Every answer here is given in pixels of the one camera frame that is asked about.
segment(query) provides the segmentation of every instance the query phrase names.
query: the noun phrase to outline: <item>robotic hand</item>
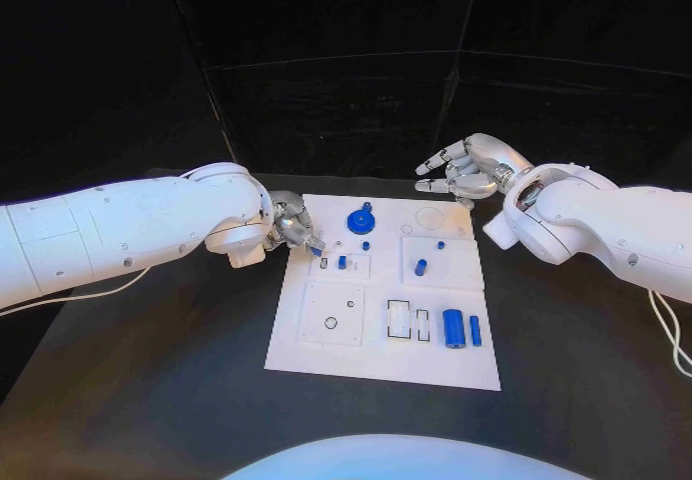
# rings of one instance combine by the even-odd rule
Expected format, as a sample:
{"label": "robotic hand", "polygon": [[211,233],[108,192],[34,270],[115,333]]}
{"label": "robotic hand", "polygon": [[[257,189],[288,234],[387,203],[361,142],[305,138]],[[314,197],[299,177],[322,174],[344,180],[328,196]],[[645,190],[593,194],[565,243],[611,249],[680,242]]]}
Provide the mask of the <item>robotic hand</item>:
{"label": "robotic hand", "polygon": [[692,303],[692,194],[655,187],[618,188],[588,167],[526,161],[494,137],[477,133],[416,168],[445,165],[446,179],[416,190],[472,200],[503,193],[503,209],[482,227],[500,248],[516,242],[559,265],[593,255],[616,277]]}
{"label": "robotic hand", "polygon": [[233,163],[0,206],[0,308],[181,258],[204,241],[230,265],[281,243],[322,250],[301,197]]}

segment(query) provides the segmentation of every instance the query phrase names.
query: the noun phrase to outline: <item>table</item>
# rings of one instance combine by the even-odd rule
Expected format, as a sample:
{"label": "table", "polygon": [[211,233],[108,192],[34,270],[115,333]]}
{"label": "table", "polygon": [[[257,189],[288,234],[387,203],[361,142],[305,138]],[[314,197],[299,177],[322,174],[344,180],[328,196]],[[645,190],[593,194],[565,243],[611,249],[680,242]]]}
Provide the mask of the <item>table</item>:
{"label": "table", "polygon": [[[256,177],[269,190],[430,198],[409,181]],[[554,267],[501,251],[479,229],[500,201],[471,216],[501,392],[263,370],[288,251],[233,270],[200,247],[64,305],[0,409],[0,477],[219,478],[308,441],[402,433],[599,479],[687,478],[692,381],[645,291],[588,256]],[[689,331],[692,306],[671,305]]]}

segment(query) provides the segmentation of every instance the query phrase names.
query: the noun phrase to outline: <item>black tabletop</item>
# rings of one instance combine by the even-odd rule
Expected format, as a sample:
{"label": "black tabletop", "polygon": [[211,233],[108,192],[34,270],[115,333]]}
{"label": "black tabletop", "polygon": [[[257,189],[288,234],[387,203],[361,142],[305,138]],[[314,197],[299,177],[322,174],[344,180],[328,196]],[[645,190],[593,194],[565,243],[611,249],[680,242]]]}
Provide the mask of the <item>black tabletop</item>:
{"label": "black tabletop", "polygon": [[[449,200],[409,181],[257,179]],[[645,291],[585,255],[556,267],[521,246],[501,251],[479,229],[500,200],[471,217],[501,392],[263,370],[288,250],[233,270],[200,247],[120,293],[64,305],[0,409],[1,478],[217,478],[358,433],[465,440],[599,479],[689,478],[692,380]],[[671,304],[692,329],[692,306]]]}

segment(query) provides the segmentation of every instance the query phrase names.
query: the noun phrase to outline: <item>blue small part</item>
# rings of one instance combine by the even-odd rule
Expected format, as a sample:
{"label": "blue small part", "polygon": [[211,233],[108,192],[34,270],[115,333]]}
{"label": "blue small part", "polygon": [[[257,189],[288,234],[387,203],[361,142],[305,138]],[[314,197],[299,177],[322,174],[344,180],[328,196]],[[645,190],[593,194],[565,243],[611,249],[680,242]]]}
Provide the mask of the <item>blue small part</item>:
{"label": "blue small part", "polygon": [[446,348],[465,347],[464,321],[459,310],[445,310],[443,318],[443,345]]}
{"label": "blue small part", "polygon": [[360,210],[355,210],[348,215],[345,225],[355,235],[364,235],[371,232],[371,229],[374,228],[374,216],[371,215],[370,202],[364,202]]}
{"label": "blue small part", "polygon": [[428,266],[428,262],[420,258],[417,260],[417,265],[415,265],[415,274],[422,277],[422,274],[425,273],[425,267]]}
{"label": "blue small part", "polygon": [[479,325],[478,317],[475,315],[468,317],[468,323],[471,325],[471,343],[474,347],[479,347],[482,342],[479,341]]}

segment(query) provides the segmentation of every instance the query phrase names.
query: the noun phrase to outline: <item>blue battery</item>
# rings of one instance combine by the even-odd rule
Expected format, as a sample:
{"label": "blue battery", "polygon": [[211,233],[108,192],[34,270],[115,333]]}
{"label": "blue battery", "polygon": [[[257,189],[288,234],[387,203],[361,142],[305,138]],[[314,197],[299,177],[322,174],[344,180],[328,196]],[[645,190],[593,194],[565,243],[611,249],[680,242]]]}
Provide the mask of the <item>blue battery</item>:
{"label": "blue battery", "polygon": [[428,262],[420,258],[417,260],[417,264],[415,265],[415,275],[417,275],[417,277],[422,277],[422,274],[425,273],[425,267],[428,266]]}
{"label": "blue battery", "polygon": [[479,341],[479,325],[478,317],[475,315],[468,317],[468,324],[471,326],[471,344],[474,347],[479,347],[482,342]]}
{"label": "blue battery", "polygon": [[443,318],[443,345],[446,348],[465,347],[464,320],[459,310],[445,310]]}

